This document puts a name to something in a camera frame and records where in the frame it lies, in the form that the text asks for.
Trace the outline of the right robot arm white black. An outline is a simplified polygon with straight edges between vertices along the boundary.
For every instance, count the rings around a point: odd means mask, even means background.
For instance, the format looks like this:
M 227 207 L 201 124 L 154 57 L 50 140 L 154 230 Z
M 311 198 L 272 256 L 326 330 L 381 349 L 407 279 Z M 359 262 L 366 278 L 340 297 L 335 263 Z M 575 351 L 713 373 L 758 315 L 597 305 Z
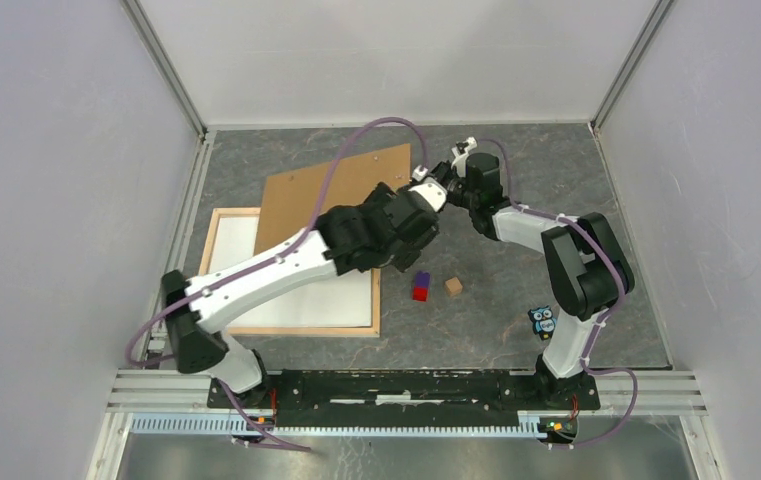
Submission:
M 559 312 L 541 358 L 547 372 L 535 378 L 533 392 L 547 408 L 562 406 L 574 393 L 571 377 L 588 364 L 593 334 L 635 285 L 610 222 L 599 212 L 549 214 L 514 201 L 504 191 L 499 158 L 488 153 L 442 162 L 432 173 L 479 233 L 543 254 Z

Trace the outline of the brown cardboard backing board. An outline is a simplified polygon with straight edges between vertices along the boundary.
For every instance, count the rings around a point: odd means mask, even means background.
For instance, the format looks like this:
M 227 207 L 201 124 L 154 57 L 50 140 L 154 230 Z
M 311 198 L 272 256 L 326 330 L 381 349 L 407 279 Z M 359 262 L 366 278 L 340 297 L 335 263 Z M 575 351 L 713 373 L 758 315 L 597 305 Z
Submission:
M 307 226 L 331 162 L 272 175 L 266 179 L 256 233 L 256 254 Z M 405 185 L 411 172 L 411 146 L 401 144 L 346 157 L 337 165 L 322 212 L 337 205 L 358 205 L 379 183 Z

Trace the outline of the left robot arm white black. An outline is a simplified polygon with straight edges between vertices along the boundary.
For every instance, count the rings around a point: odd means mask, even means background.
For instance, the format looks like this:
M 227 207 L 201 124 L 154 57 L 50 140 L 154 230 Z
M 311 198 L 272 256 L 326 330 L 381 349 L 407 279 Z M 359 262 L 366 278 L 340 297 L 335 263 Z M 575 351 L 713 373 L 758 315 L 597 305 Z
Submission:
M 409 268 L 439 232 L 447 191 L 426 178 L 379 183 L 355 206 L 334 206 L 281 244 L 215 273 L 165 274 L 164 320 L 175 368 L 223 381 L 246 407 L 270 394 L 260 357 L 226 331 L 242 314 L 304 285 L 387 266 Z

